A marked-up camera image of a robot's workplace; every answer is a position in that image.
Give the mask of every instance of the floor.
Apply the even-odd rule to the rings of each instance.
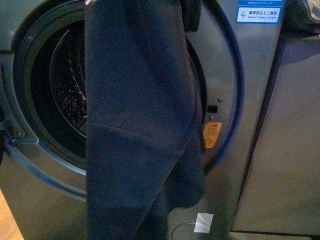
[[[0,240],[24,240],[0,190]]]
[[[230,234],[232,240],[310,240],[308,237],[274,236],[261,234],[235,233]],[[7,202],[0,190],[0,240],[24,240]]]

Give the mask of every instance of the orange warning label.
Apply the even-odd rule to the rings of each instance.
[[[208,122],[205,125],[203,130],[203,138],[206,149],[211,149],[216,144],[221,126],[222,122]]]

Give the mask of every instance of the front-loading washing machine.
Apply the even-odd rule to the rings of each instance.
[[[186,34],[205,113],[207,190],[171,212],[168,239],[229,236],[281,27],[283,1],[261,2],[272,6],[206,0],[198,31]],[[86,238],[84,6],[0,3],[0,187],[26,240]],[[213,214],[209,233],[194,233],[198,213]]]

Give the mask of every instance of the white paper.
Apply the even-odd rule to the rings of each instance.
[[[213,218],[213,214],[198,213],[198,216],[196,217],[195,221],[194,232],[208,234],[210,232],[210,227]]]

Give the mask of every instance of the dark blue cloth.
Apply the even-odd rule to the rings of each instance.
[[[90,240],[166,239],[204,194],[201,104],[177,0],[85,10]]]

